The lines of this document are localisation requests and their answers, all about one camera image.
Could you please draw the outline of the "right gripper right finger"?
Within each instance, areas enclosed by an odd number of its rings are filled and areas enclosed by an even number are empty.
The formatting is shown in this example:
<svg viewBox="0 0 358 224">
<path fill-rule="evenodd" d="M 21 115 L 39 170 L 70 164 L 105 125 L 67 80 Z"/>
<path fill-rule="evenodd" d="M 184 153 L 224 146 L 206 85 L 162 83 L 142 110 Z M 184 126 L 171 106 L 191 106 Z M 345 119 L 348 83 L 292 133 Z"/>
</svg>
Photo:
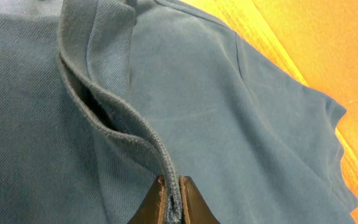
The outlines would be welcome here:
<svg viewBox="0 0 358 224">
<path fill-rule="evenodd" d="M 220 224 L 209 209 L 206 201 L 188 176 L 180 176 L 184 224 Z"/>
</svg>

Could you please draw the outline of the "blue polo shirt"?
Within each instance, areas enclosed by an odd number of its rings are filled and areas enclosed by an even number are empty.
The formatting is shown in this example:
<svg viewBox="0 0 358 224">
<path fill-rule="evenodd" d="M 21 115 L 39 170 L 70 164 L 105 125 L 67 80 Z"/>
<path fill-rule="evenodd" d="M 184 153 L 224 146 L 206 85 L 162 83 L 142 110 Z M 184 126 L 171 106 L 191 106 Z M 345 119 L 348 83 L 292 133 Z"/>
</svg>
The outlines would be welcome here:
<svg viewBox="0 0 358 224">
<path fill-rule="evenodd" d="M 346 110 L 181 1 L 0 1 L 0 223 L 352 223 Z"/>
</svg>

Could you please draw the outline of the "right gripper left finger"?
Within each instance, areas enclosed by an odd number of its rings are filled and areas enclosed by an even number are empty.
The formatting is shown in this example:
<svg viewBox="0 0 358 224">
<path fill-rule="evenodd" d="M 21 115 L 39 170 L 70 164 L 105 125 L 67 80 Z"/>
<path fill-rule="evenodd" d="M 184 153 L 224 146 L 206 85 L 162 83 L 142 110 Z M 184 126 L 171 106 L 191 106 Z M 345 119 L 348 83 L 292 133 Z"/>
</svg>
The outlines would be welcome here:
<svg viewBox="0 0 358 224">
<path fill-rule="evenodd" d="M 165 181 L 162 176 L 158 176 L 128 224 L 164 224 L 166 201 Z"/>
</svg>

